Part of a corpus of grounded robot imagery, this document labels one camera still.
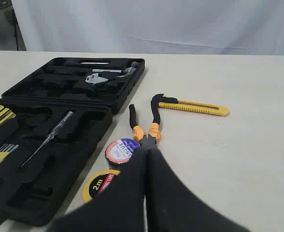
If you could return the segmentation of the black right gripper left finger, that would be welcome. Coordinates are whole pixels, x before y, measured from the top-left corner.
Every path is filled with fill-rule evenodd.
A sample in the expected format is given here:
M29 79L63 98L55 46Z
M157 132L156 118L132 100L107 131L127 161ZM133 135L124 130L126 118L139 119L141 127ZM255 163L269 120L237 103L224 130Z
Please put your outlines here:
M56 219L49 232L143 232L147 153L134 151L111 184L82 207Z

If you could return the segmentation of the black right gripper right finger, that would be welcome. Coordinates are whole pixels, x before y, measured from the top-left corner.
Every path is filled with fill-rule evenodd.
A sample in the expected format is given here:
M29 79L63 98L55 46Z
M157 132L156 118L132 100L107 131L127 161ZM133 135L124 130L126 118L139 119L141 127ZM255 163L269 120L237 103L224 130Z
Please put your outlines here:
M157 148L147 151L146 209L150 232L246 232L212 209L176 176Z

